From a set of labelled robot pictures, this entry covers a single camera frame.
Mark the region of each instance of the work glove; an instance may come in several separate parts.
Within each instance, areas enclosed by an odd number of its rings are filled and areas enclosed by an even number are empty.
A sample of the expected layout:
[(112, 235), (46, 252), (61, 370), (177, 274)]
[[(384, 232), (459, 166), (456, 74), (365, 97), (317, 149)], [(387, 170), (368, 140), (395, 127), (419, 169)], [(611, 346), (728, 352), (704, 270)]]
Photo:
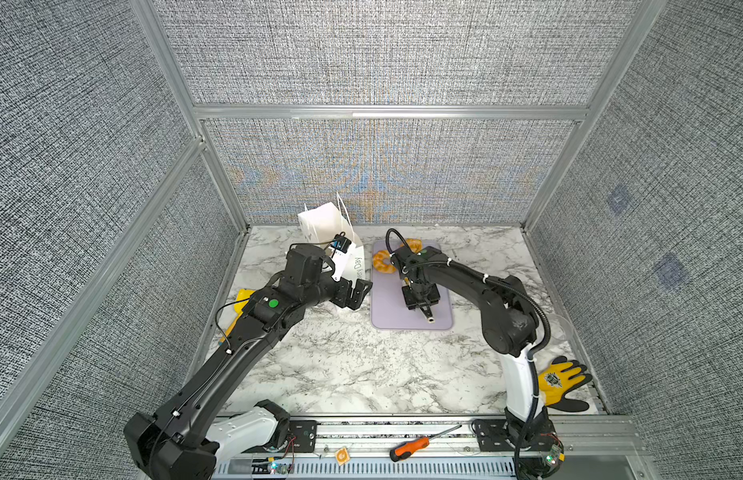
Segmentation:
[(561, 412), (584, 412), (589, 404), (583, 400), (566, 398), (566, 394), (593, 380), (585, 373), (587, 367), (577, 360), (557, 356), (550, 367), (539, 375), (539, 389), (545, 392), (545, 405)]

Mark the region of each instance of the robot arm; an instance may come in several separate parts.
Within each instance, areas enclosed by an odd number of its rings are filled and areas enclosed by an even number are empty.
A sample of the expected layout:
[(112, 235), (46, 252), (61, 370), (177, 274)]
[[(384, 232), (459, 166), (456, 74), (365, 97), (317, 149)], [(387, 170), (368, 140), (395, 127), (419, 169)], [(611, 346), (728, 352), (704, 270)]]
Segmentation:
[[(336, 245), (347, 250), (346, 244)], [(324, 271), (324, 264), (330, 269)], [(128, 421), (124, 434), (136, 465), (155, 480), (197, 480), (211, 477), (215, 453), (230, 456), (268, 440), (279, 447), (286, 428), (277, 426), (288, 425), (288, 413), (271, 402), (260, 402), (235, 422), (213, 427), (212, 422), (251, 367), (309, 307), (326, 300), (352, 310), (360, 307), (371, 282), (357, 280), (352, 288), (344, 278), (334, 280), (334, 270), (334, 262), (317, 246), (290, 249), (284, 271), (251, 294), (230, 335), (193, 378), (152, 416), (137, 413)]]
[[(338, 239), (335, 249), (346, 252), (349, 240)], [(252, 366), (304, 318), (309, 307), (330, 300), (357, 310), (371, 288), (371, 282), (364, 280), (358, 280), (355, 288), (346, 279), (335, 280), (334, 262), (317, 246), (298, 244), (286, 260), (283, 272), (251, 294), (230, 335), (193, 378), (151, 416), (137, 413), (126, 424), (132, 457), (151, 478), (207, 479), (218, 459), (253, 446), (264, 445), (273, 451), (283, 446), (288, 413), (272, 402), (260, 402), (231, 421), (212, 422)], [(533, 354), (547, 344), (549, 325), (523, 284), (513, 276), (499, 279), (479, 274), (431, 247), (414, 254), (405, 241), (391, 261), (408, 281), (404, 298), (410, 309), (419, 308), (431, 316), (430, 307), (438, 301), (436, 284), (481, 309), (483, 337), (501, 354), (508, 395), (503, 431), (516, 449), (518, 472), (534, 478), (549, 474), (549, 466), (539, 465), (539, 460), (524, 457), (520, 462), (518, 456), (520, 448), (550, 442), (544, 436), (555, 432), (533, 364)], [(324, 271), (324, 264), (330, 269)], [(540, 320), (545, 338), (533, 345)]]
[[(401, 241), (397, 250), (391, 249), (391, 233)], [(519, 478), (550, 475), (559, 466), (559, 450), (558, 446), (553, 446), (552, 438), (557, 437), (544, 406), (544, 393), (539, 391), (533, 362), (534, 353), (549, 341), (550, 329), (545, 313), (527, 295), (515, 276), (501, 279), (476, 272), (430, 246), (415, 254), (395, 229), (387, 231), (385, 240), (391, 252), (391, 263), (407, 283), (403, 293), (410, 310), (418, 308), (429, 319), (431, 306), (439, 301), (437, 285), (462, 295), (481, 310), (483, 338), (500, 353), (507, 384), (507, 424), (503, 428), (503, 437), (514, 447)], [(535, 345), (540, 321), (544, 337)], [(521, 448), (549, 449), (553, 454), (547, 456), (547, 463), (528, 457), (521, 461)]]

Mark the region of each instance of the marble surface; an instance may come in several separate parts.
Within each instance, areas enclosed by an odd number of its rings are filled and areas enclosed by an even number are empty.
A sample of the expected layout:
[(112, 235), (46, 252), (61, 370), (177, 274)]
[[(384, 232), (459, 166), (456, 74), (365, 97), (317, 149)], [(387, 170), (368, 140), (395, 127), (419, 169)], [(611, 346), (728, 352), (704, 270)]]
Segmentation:
[[(520, 278), (546, 312), (552, 307), (537, 268), (517, 227), (397, 227), (406, 237), (435, 240), (444, 253), (488, 274)], [(386, 226), (359, 226), (370, 246)], [(258, 289), (283, 269), (288, 245), (304, 241), (297, 226), (255, 226), (228, 296), (242, 288)], [(270, 399), (296, 413), (502, 413), (506, 387), (498, 353), (483, 340), (479, 310), (453, 294), (454, 327), (439, 331), (377, 330), (371, 325), (369, 298), (353, 312), (326, 302), (309, 309), (272, 351), (251, 370), (225, 403), (223, 412), (243, 412)], [(232, 307), (222, 315), (226, 327)], [(555, 317), (552, 339), (537, 354), (544, 370), (558, 355), (572, 356)], [(542, 329), (538, 332), (541, 338)], [(215, 336), (208, 354), (217, 348)], [(569, 395), (588, 401), (586, 414), (597, 413), (588, 389)]]

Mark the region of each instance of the vent grille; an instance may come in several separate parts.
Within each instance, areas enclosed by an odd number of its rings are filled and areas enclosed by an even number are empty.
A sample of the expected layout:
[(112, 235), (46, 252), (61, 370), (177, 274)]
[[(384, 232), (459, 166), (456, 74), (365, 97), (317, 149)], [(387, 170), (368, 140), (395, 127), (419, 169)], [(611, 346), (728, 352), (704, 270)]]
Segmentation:
[[(514, 478), (509, 458), (410, 458), (393, 463), (389, 458), (353, 458), (343, 466), (333, 458), (297, 458), (289, 478)], [(251, 475), (251, 459), (233, 458), (214, 473), (223, 478), (281, 478)]]

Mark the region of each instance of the screwdriver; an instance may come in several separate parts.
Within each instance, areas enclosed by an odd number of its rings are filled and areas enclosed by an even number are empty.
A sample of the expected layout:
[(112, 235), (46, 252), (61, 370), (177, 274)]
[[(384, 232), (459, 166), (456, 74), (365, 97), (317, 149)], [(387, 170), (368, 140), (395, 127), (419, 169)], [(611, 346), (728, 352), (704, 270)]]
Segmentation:
[(461, 426), (462, 425), (451, 427), (448, 430), (443, 430), (443, 432), (437, 433), (433, 436), (417, 438), (413, 442), (408, 442), (400, 447), (393, 448), (392, 450), (390, 450), (390, 460), (392, 460), (393, 462), (399, 462), (400, 460), (405, 460), (406, 458), (409, 458), (412, 453), (416, 452), (417, 450), (421, 450), (422, 448), (425, 448), (426, 446), (430, 445), (430, 440), (432, 438), (446, 435), (447, 433), (453, 432), (454, 430), (456, 430), (457, 428)]

